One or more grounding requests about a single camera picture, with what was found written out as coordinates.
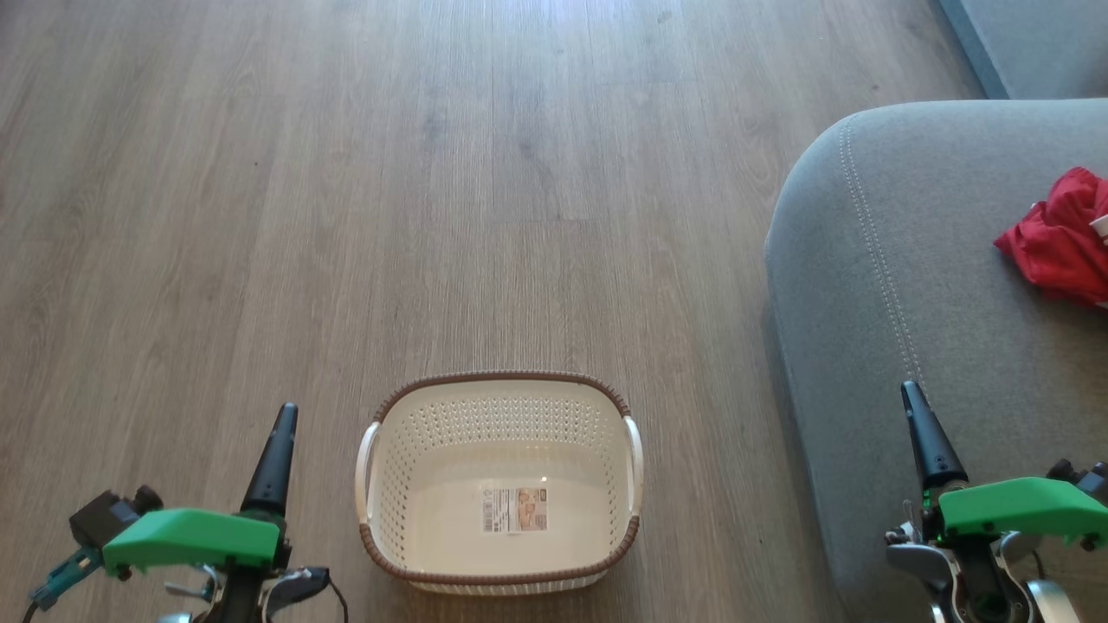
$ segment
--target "sofa cushion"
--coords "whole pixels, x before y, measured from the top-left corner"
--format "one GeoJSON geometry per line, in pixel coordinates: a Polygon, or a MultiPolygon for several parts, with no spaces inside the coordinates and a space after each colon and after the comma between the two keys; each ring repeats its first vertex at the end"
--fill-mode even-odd
{"type": "Polygon", "coordinates": [[[1108,95],[1108,2],[940,0],[989,98],[1108,95]]]}
{"type": "MultiPolygon", "coordinates": [[[[917,379],[973,482],[1108,460],[1108,314],[1046,300],[992,241],[1073,166],[1108,174],[1108,100],[862,112],[790,173],[771,305],[823,543],[852,620],[925,621],[882,535],[919,500],[899,386],[917,379]]],[[[1045,550],[1089,621],[1102,554],[1045,550]]]]}

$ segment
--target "basket label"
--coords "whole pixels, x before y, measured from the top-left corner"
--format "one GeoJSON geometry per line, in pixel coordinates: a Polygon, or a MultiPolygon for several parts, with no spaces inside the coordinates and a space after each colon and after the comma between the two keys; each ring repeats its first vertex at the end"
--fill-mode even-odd
{"type": "Polygon", "coordinates": [[[546,530],[546,489],[481,490],[481,532],[517,534],[546,530]]]}

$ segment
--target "red cloth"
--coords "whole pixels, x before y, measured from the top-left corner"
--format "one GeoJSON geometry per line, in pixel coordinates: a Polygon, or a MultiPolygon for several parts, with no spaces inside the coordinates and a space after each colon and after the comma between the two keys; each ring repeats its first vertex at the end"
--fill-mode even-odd
{"type": "Polygon", "coordinates": [[[1071,168],[993,244],[1046,296],[1094,306],[1108,302],[1108,246],[1089,223],[1106,215],[1108,181],[1071,168]]]}

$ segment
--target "laundry basket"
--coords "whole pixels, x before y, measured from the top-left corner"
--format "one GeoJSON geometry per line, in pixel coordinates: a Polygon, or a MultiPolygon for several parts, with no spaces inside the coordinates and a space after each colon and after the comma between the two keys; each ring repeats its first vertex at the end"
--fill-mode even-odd
{"type": "Polygon", "coordinates": [[[428,591],[520,595],[587,586],[627,553],[643,446],[608,386],[553,372],[411,384],[361,440],[366,551],[428,591]]]}

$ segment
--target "laminate flooring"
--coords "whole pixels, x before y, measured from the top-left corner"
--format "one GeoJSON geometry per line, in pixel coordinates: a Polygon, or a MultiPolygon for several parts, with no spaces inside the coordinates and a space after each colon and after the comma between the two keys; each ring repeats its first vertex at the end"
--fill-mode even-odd
{"type": "MultiPolygon", "coordinates": [[[[833,621],[767,309],[791,165],[855,111],[981,96],[906,0],[0,0],[0,612],[105,489],[233,511],[299,404],[294,562],[357,622],[833,621]],[[597,376],[646,453],[598,584],[420,593],[351,473],[406,381],[597,376]]],[[[152,622],[102,574],[35,621],[152,622]]],[[[327,595],[286,621],[338,621],[327,595]]]]}

